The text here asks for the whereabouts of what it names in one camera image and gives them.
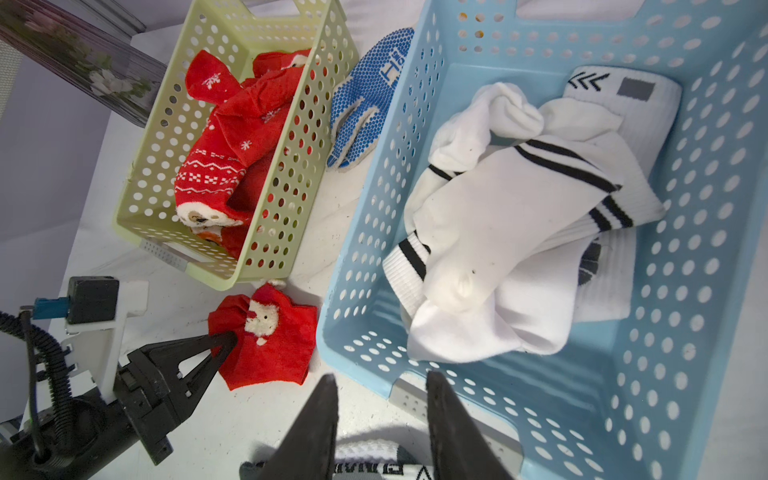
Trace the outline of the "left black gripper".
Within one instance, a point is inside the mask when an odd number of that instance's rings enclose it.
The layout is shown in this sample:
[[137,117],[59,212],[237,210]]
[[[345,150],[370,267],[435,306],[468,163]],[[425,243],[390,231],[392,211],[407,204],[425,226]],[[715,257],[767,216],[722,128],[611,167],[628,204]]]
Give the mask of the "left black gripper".
[[154,465],[173,453],[168,434],[195,411],[237,336],[225,332],[161,342],[128,355],[116,394]]

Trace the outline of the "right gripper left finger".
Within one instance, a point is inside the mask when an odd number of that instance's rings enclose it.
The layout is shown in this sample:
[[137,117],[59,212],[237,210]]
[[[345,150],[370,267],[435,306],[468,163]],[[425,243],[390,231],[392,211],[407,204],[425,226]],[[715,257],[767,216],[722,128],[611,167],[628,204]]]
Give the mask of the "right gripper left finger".
[[331,479],[335,468],[338,419],[336,380],[333,374],[326,374],[318,381],[258,478]]

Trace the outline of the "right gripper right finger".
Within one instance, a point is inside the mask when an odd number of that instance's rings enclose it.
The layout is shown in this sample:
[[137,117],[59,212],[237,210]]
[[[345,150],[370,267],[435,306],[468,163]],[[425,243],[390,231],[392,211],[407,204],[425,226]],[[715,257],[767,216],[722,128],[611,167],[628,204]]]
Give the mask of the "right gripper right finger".
[[426,387],[434,478],[512,480],[446,377],[430,371]]

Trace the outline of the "small red santa sock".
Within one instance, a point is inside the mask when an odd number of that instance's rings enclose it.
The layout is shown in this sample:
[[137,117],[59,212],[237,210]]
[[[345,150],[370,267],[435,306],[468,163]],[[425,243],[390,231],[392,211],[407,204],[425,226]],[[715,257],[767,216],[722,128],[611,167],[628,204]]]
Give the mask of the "small red santa sock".
[[251,295],[226,297],[208,315],[210,335],[232,332],[237,343],[219,368],[227,387],[303,384],[316,349],[318,308],[294,302],[267,282]]

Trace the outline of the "white sock black stripes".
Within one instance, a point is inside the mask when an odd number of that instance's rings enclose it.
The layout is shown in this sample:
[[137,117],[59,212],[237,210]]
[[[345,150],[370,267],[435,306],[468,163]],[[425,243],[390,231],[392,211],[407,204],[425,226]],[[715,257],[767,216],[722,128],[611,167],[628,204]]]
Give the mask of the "white sock black stripes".
[[404,216],[429,252],[424,296],[446,312],[471,310],[528,257],[608,231],[592,213],[623,188],[633,162],[626,142],[608,133],[494,147],[465,172],[429,165]]

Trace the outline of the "red bear snowflake sock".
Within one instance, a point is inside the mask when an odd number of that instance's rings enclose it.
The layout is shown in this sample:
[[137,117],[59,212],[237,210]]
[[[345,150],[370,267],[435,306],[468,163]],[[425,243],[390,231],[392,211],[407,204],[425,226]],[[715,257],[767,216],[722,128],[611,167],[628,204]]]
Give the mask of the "red bear snowflake sock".
[[176,213],[184,225],[231,227],[248,218],[227,203],[247,169],[278,147],[309,54],[260,54],[253,76],[242,82],[213,54],[195,56],[187,92],[214,108],[175,179]]

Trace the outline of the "white grey sport sock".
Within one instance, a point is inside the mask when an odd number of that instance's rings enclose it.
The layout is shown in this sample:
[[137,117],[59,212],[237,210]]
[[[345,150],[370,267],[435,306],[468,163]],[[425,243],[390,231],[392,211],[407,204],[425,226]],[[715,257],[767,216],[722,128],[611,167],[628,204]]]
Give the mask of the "white grey sport sock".
[[679,83],[665,76],[609,66],[579,67],[567,81],[565,98],[600,105],[622,118],[617,134],[634,155],[634,162],[624,165],[623,188],[592,213],[610,229],[582,256],[581,272],[592,277],[577,289],[576,323],[630,315],[638,228],[666,214],[648,176],[675,121],[682,92]]
[[434,469],[389,440],[283,445],[267,460],[247,461],[241,479],[433,479]]

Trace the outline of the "white sock red trim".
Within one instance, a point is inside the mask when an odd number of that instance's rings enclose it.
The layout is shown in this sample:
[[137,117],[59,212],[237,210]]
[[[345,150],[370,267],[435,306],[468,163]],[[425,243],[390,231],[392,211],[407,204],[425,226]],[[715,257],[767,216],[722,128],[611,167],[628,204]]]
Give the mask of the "white sock red trim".
[[559,352],[573,325],[579,265],[589,244],[581,239],[529,257],[479,307],[454,314],[424,296],[429,252],[410,234],[383,263],[400,302],[408,355],[461,364],[511,351]]

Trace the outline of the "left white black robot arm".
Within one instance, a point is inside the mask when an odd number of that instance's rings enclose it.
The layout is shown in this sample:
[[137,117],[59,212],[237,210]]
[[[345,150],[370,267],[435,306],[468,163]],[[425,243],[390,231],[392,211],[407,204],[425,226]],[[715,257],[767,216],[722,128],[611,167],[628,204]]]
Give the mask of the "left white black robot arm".
[[30,389],[47,381],[52,401],[41,414],[29,397],[29,427],[1,450],[4,479],[88,479],[135,444],[159,465],[173,452],[169,433],[194,413],[237,344],[225,332],[145,345],[117,370],[107,402],[96,389],[73,395],[63,347],[28,313],[2,314],[1,330],[26,344]]

